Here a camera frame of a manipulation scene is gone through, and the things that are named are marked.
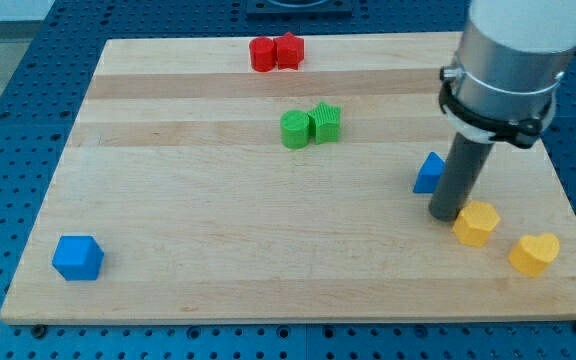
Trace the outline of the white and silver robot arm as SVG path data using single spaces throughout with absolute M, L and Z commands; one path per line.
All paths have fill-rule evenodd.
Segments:
M 556 91 L 576 49 L 576 0 L 473 0 L 440 108 L 480 144 L 531 147 L 556 112 Z

